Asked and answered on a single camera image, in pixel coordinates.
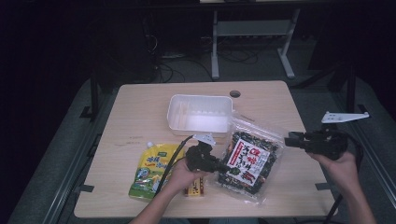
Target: gray floor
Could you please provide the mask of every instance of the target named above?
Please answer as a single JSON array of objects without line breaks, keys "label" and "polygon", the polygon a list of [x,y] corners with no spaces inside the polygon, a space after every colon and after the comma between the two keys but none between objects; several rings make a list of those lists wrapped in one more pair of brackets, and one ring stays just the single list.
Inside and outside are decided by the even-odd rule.
[{"label": "gray floor", "polygon": [[[315,41],[294,40],[290,45],[288,56],[296,78],[286,78],[276,53],[276,48],[280,47],[282,41],[283,39],[275,41],[262,39],[257,42],[259,44],[249,43],[248,47],[239,46],[231,49],[224,47],[220,52],[222,57],[219,57],[220,79],[218,81],[284,80],[291,86],[317,72],[306,69]],[[169,82],[212,81],[208,74],[210,71],[209,52],[199,56],[163,60],[163,63],[167,65],[161,65],[163,80],[171,76],[169,71],[165,71],[171,67],[174,69],[174,74]],[[326,111],[344,112],[345,91],[328,92],[326,89],[328,79],[325,77],[303,90],[290,90],[308,131],[320,128],[320,120]],[[157,76],[153,82],[160,81],[160,76]],[[97,119],[95,121],[82,119],[79,117],[81,111],[91,104],[89,80],[81,87],[9,223],[128,222],[129,219],[81,219],[73,214],[74,205],[78,200],[78,188],[83,183],[92,160],[87,153],[92,148],[96,135],[103,131],[116,96],[117,88],[111,94],[100,93],[100,113]],[[368,146],[368,150],[374,152],[368,153],[363,160],[361,184],[378,223],[395,223],[395,206],[384,190],[384,186],[389,182],[384,183],[378,177],[379,163],[376,162],[380,161],[390,179],[395,181],[396,164],[393,158],[396,155],[396,124],[377,101],[370,86],[360,79],[357,80],[356,104],[365,105],[372,117],[352,124],[341,124],[339,128],[359,136],[361,142]],[[328,180],[333,195],[336,197],[337,189],[332,181]],[[265,221],[276,224],[314,219],[323,219],[323,217],[266,218]],[[343,203],[332,220],[348,223],[347,210]]]}]

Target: table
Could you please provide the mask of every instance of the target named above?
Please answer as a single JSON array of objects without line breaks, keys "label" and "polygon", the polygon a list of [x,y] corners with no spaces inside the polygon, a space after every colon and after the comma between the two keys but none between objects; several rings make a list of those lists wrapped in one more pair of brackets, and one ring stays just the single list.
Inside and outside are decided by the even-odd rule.
[{"label": "table", "polygon": [[[288,131],[304,132],[304,125],[283,81],[138,84],[120,88],[84,185],[77,217],[135,217],[147,203],[128,196],[138,160],[146,143],[179,144],[186,136],[170,132],[166,114],[174,94],[230,96],[239,113],[269,120]],[[217,138],[213,154],[224,148]],[[177,195],[165,217],[304,217],[326,216],[334,202],[328,189],[317,190],[326,179],[319,164],[299,148],[287,148],[272,182],[267,183],[263,206],[244,204],[221,189],[205,186],[205,197]]]}]

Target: yellow pouch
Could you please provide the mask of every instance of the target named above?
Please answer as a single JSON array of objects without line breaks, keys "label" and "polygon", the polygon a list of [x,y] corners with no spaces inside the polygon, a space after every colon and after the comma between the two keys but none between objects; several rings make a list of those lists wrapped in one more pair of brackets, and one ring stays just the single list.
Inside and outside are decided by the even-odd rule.
[{"label": "yellow pouch", "polygon": [[[134,183],[129,189],[130,197],[142,199],[152,199],[154,197],[168,162],[177,148],[178,145],[175,144],[159,144],[143,152],[134,176]],[[181,150],[177,155],[176,161],[183,157],[184,150]]]}]

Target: dark background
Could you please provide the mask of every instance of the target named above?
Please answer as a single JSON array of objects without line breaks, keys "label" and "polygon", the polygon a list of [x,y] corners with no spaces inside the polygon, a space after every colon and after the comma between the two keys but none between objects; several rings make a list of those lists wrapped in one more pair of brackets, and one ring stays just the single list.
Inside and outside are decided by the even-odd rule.
[{"label": "dark background", "polygon": [[[390,1],[376,1],[374,7],[305,7],[295,38],[317,39],[312,69],[340,60],[352,62],[358,77],[374,88],[396,118],[394,11]],[[142,26],[140,14],[86,10],[78,1],[1,3],[1,223],[7,222],[74,96],[92,73],[103,90],[150,82],[155,55],[147,50],[143,33],[152,32],[145,30],[147,26],[160,24],[155,30],[170,43],[199,38],[211,30],[200,13],[173,15],[184,20],[168,15],[168,20]],[[172,35],[172,27],[182,21],[183,26],[199,29]]]}]

